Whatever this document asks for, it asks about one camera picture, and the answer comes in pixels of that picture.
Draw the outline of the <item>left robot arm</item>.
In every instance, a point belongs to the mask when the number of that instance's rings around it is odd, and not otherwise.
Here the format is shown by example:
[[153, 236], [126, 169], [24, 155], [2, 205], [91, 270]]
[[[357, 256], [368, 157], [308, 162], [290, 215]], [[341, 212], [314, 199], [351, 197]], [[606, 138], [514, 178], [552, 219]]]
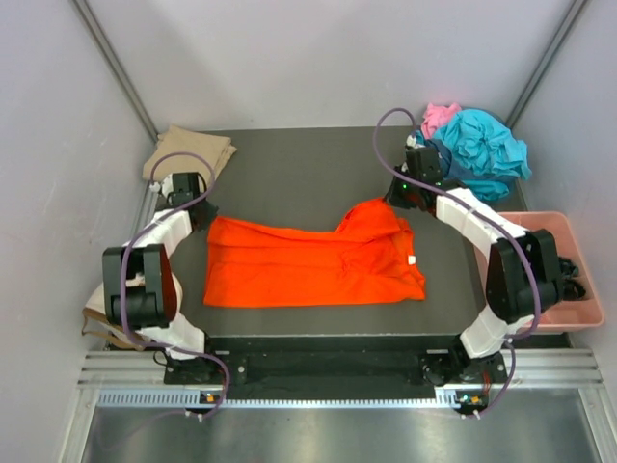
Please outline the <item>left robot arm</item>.
[[164, 354], [167, 383], [222, 379], [217, 357], [208, 353], [208, 335], [180, 312], [182, 287], [170, 263], [180, 242], [205, 230], [218, 208], [204, 198], [205, 180], [197, 172], [170, 174], [151, 189], [157, 194], [152, 220], [102, 255], [105, 318], [132, 344]]

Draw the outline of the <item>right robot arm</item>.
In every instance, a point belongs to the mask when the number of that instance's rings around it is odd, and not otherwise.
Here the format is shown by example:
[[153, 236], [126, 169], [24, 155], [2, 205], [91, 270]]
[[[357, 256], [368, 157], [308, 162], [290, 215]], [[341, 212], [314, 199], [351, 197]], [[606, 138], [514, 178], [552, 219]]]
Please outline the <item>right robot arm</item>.
[[508, 221], [461, 181], [447, 179], [436, 150], [405, 148], [386, 194], [389, 204], [427, 212], [459, 232], [485, 258], [486, 304], [442, 355], [422, 360], [424, 377], [436, 386], [469, 382], [490, 371], [501, 347], [564, 298], [564, 277], [555, 238]]

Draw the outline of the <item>orange t shirt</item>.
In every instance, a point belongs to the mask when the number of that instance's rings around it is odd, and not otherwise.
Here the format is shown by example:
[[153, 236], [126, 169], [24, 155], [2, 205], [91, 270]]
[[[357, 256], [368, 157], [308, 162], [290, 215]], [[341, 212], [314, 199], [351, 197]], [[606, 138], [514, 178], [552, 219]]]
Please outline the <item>orange t shirt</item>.
[[207, 235], [207, 306], [345, 306], [425, 297], [414, 232], [382, 199], [355, 205], [333, 231], [219, 217]]

